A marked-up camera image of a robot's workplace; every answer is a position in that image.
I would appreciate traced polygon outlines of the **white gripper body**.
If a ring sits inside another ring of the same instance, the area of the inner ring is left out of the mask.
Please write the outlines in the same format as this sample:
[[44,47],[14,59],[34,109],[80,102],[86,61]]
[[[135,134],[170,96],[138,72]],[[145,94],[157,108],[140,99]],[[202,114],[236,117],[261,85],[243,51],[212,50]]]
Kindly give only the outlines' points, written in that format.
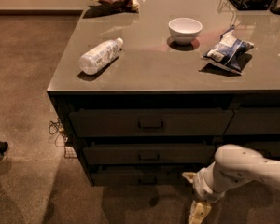
[[190,208],[188,224],[202,224],[211,209],[212,206],[208,202],[193,201]]

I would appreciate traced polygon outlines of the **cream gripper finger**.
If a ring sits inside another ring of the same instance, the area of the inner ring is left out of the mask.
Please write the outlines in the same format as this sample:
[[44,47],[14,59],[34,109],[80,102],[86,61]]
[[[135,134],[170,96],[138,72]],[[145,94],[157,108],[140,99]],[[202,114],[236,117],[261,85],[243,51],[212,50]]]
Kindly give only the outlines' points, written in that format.
[[183,176],[186,180],[188,180],[188,182],[193,183],[196,174],[195,174],[194,172],[183,172],[183,173],[182,173],[182,176]]

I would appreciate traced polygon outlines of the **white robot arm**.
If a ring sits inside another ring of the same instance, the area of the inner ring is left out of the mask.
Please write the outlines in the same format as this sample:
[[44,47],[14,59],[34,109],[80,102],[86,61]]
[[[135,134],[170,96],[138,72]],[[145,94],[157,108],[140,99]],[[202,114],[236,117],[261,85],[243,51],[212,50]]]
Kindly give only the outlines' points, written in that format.
[[215,153],[215,160],[199,172],[183,172],[193,187],[194,198],[188,224],[202,224],[212,204],[223,198],[230,189],[251,181],[280,191],[280,161],[263,157],[251,148],[227,144]]

